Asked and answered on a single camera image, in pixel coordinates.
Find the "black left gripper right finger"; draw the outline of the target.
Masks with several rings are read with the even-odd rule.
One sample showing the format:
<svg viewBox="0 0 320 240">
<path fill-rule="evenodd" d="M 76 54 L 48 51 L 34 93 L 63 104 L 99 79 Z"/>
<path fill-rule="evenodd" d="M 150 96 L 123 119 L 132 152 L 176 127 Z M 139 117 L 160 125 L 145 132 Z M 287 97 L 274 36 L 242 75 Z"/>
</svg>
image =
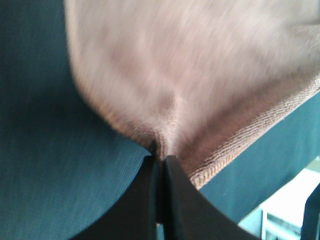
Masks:
<svg viewBox="0 0 320 240">
<path fill-rule="evenodd" d="M 257 240 L 215 208 L 191 183 L 175 156 L 163 163 L 166 240 Z"/>
</svg>

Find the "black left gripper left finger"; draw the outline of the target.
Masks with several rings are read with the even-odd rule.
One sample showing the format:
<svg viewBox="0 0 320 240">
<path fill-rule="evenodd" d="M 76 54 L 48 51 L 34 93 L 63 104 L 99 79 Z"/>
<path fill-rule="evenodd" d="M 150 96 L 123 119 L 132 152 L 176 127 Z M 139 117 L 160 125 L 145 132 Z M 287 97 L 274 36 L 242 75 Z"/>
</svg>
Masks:
<svg viewBox="0 0 320 240">
<path fill-rule="evenodd" d="M 146 156 L 118 201 L 73 240 L 155 240 L 158 163 Z"/>
</svg>

